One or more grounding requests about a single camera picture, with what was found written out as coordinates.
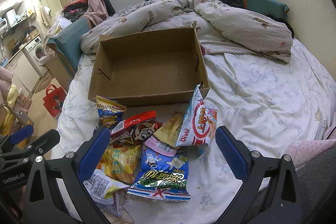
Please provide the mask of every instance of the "kitchen cabinet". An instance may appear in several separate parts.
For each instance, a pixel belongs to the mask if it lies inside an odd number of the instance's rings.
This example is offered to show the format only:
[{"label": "kitchen cabinet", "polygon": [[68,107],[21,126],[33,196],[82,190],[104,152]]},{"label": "kitchen cabinet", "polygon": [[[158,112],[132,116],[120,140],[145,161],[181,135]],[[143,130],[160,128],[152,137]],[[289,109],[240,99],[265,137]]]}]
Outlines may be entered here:
[{"label": "kitchen cabinet", "polygon": [[12,78],[12,83],[16,85],[17,92],[23,93],[24,96],[28,97],[29,96],[29,91],[26,89],[24,84],[20,81],[19,77],[15,74],[15,71],[12,69],[11,66],[7,66],[6,69],[8,69],[11,73],[13,73],[13,78]]},{"label": "kitchen cabinet", "polygon": [[0,16],[3,17],[3,15],[8,12],[11,9],[17,10],[19,6],[21,5],[22,0],[5,0],[0,3]]},{"label": "kitchen cabinet", "polygon": [[12,6],[14,6],[16,4],[19,4],[21,2],[22,2],[22,0],[7,0],[7,6],[12,7]]},{"label": "kitchen cabinet", "polygon": [[33,66],[30,64],[22,51],[18,52],[16,56],[10,60],[6,69],[7,67],[10,67],[11,71],[19,78],[23,86],[29,92],[32,92],[37,81],[40,79],[40,76],[36,70],[34,70]]}]

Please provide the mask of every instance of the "open cardboard box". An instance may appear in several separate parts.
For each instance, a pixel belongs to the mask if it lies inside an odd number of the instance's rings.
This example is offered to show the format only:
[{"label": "open cardboard box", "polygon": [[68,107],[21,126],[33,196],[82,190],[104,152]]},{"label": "open cardboard box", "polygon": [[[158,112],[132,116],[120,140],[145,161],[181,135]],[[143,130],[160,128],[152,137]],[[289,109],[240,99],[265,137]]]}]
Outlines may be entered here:
[{"label": "open cardboard box", "polygon": [[188,103],[197,84],[205,97],[209,80],[194,28],[101,35],[88,98],[127,107]]}]

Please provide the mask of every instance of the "yellow snack bag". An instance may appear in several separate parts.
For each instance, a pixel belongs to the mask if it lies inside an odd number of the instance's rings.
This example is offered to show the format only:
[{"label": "yellow snack bag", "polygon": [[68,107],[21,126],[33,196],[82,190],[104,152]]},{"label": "yellow snack bag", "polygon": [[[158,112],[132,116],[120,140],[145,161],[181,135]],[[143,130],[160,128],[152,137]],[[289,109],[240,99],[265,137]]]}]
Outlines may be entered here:
[{"label": "yellow snack bag", "polygon": [[108,147],[97,166],[107,176],[123,183],[132,184],[134,169],[138,163],[141,145],[133,147]]},{"label": "yellow snack bag", "polygon": [[175,146],[175,144],[180,134],[183,116],[183,113],[175,112],[168,122],[166,122],[162,127],[153,133],[154,136],[157,137],[160,141],[178,148]]}]

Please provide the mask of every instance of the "red snack bag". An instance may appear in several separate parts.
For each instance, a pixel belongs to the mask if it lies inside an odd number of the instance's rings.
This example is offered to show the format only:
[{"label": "red snack bag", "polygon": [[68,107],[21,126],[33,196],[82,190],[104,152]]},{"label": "red snack bag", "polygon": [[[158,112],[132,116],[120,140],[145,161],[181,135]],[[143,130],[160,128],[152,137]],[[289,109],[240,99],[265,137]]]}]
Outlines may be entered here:
[{"label": "red snack bag", "polygon": [[111,131],[113,147],[142,144],[157,130],[156,112],[149,111],[121,121]]}]

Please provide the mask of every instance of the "red tote bag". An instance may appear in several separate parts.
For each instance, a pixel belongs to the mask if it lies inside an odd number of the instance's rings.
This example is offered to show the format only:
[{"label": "red tote bag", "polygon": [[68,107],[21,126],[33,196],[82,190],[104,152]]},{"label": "red tote bag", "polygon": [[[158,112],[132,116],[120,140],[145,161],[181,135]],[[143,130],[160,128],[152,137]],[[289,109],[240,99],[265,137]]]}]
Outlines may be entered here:
[{"label": "red tote bag", "polygon": [[57,88],[55,85],[49,85],[45,93],[46,97],[43,98],[43,105],[57,120],[61,115],[66,93],[62,87]]}]

